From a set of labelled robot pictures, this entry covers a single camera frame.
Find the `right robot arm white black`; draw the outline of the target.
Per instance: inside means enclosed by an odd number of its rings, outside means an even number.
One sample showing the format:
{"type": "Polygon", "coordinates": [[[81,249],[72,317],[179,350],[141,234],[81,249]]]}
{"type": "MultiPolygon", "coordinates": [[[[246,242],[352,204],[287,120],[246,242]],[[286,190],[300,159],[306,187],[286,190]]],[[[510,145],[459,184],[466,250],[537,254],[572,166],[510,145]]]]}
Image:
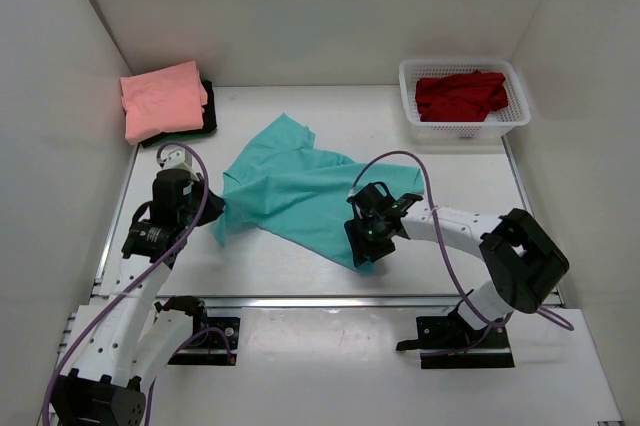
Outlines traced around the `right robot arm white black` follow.
{"type": "Polygon", "coordinates": [[[504,215],[471,213],[436,205],[431,190],[423,194],[390,194],[383,182],[351,191],[353,217],[345,224],[355,266],[375,262],[395,250],[394,240],[438,245],[445,268],[460,295],[444,318],[444,337],[471,349],[520,312],[537,314],[566,331],[571,322],[543,303],[569,270],[569,261],[525,210],[504,215]],[[450,249],[480,259],[489,279],[465,291],[456,276],[450,249]]]}

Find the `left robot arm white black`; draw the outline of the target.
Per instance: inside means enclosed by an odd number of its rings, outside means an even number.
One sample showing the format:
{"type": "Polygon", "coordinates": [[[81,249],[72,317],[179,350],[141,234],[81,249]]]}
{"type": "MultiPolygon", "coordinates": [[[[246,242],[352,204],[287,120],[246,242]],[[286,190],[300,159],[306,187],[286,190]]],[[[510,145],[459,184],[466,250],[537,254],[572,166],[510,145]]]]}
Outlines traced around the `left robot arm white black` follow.
{"type": "Polygon", "coordinates": [[[152,198],[134,213],[107,304],[69,344],[47,387],[43,419],[61,425],[142,425],[156,379],[172,357],[210,333],[203,302],[157,301],[189,236],[217,219],[224,201],[205,170],[164,166],[152,198]]]}

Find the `teal t shirt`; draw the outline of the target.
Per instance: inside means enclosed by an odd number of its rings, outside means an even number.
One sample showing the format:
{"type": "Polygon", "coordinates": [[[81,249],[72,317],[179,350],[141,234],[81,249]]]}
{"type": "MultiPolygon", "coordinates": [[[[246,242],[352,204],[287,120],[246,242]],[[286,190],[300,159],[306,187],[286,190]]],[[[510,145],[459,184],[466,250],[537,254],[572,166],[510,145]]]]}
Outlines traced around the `teal t shirt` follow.
{"type": "Polygon", "coordinates": [[[229,236],[260,228],[365,275],[370,262],[354,266],[344,223],[353,218],[347,195],[364,165],[317,149],[315,134],[282,114],[247,143],[223,173],[224,214],[213,234],[229,236]]]}

